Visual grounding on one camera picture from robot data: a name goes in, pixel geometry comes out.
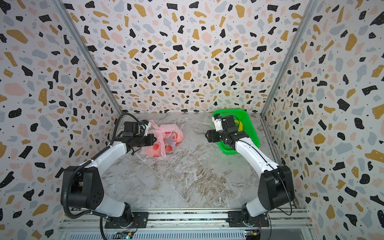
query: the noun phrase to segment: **gray marble surface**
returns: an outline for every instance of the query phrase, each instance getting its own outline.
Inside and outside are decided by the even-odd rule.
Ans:
[[[139,120],[177,124],[184,141],[166,158],[140,151],[120,157],[102,176],[104,190],[133,208],[241,207],[257,196],[259,177],[240,154],[224,155],[204,134],[214,129],[210,113],[138,113]],[[250,115],[260,149],[271,159],[259,115]],[[133,121],[126,116],[121,122]]]

